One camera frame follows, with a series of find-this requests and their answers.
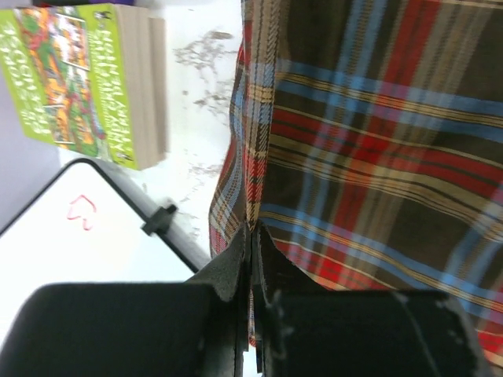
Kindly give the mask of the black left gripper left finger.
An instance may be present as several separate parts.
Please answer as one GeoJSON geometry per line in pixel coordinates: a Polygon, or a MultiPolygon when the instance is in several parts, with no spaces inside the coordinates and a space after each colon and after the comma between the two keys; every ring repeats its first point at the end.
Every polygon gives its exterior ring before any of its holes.
{"type": "Polygon", "coordinates": [[[49,284],[21,306],[4,376],[240,376],[249,232],[184,283],[49,284]]]}

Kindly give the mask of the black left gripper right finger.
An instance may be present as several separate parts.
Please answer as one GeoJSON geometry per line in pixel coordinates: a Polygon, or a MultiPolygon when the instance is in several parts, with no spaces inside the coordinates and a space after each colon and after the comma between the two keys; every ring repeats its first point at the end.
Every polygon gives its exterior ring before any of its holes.
{"type": "Polygon", "coordinates": [[[330,291],[251,235],[258,371],[264,376],[491,376],[458,300],[441,291],[330,291]]]}

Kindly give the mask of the red brown plaid shirt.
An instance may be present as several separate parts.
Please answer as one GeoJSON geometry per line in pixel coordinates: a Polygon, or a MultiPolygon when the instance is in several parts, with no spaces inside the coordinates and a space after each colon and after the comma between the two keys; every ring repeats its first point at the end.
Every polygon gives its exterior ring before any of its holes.
{"type": "Polygon", "coordinates": [[[502,366],[502,4],[244,1],[212,255],[263,223],[332,289],[436,288],[502,366]]]}

